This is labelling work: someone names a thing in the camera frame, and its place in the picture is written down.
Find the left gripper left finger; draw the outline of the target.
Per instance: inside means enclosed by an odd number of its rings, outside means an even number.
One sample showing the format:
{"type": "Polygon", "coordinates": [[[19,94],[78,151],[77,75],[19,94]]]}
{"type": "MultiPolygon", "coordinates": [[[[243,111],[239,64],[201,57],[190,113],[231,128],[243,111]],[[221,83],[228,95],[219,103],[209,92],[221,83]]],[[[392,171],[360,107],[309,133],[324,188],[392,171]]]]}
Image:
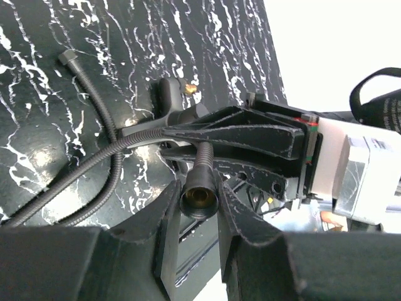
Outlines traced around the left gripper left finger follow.
{"type": "Polygon", "coordinates": [[[110,230],[1,228],[2,300],[173,300],[180,181],[110,230]]]}

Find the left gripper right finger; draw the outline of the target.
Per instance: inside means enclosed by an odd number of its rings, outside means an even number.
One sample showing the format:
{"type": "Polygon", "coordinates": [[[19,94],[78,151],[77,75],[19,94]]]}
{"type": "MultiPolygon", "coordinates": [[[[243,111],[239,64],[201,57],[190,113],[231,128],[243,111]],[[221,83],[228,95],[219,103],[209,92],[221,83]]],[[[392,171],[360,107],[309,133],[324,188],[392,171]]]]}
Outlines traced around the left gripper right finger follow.
{"type": "Polygon", "coordinates": [[[219,185],[219,253],[229,300],[399,300],[400,236],[285,232],[219,185]]]}

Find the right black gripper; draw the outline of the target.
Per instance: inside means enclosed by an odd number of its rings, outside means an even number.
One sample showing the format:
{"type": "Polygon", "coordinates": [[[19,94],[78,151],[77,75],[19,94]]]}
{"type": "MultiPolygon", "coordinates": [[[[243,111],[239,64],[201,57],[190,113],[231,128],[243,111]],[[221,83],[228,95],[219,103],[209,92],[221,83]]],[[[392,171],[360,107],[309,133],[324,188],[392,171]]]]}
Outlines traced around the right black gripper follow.
{"type": "MultiPolygon", "coordinates": [[[[309,199],[323,136],[318,133],[319,116],[300,108],[271,103],[262,93],[247,92],[245,107],[216,110],[186,124],[166,127],[165,136],[188,142],[248,149],[282,159],[299,159],[297,198],[309,199]]],[[[160,151],[164,159],[194,163],[195,147],[173,147],[160,151]]],[[[256,162],[215,155],[214,169],[237,176],[272,197],[287,201],[288,178],[256,162]]]]}

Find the black faucet fitting brass ends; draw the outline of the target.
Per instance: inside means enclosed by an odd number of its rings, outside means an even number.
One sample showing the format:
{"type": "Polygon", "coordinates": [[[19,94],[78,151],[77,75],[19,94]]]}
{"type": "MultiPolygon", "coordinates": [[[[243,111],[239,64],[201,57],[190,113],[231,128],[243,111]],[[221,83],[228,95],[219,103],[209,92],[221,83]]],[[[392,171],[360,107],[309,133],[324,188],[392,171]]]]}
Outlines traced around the black faucet fitting brass ends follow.
{"type": "Polygon", "coordinates": [[[120,130],[121,139],[128,148],[134,148],[159,142],[184,146],[188,142],[166,136],[165,128],[189,124],[209,114],[205,105],[198,103],[184,108],[182,101],[190,93],[189,84],[182,78],[163,78],[156,84],[159,116],[148,122],[124,127],[120,130]]]}

